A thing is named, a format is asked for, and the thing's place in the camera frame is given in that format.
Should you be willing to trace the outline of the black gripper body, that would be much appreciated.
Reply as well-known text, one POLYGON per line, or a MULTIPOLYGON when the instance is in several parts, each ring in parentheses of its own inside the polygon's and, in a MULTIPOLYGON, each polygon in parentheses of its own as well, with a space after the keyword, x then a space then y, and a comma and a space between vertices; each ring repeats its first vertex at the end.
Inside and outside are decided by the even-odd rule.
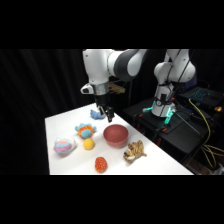
POLYGON ((110 95, 105 94, 105 95, 95 95, 94 96, 95 102, 97 106, 105 106, 108 107, 111 105, 110 102, 110 95))

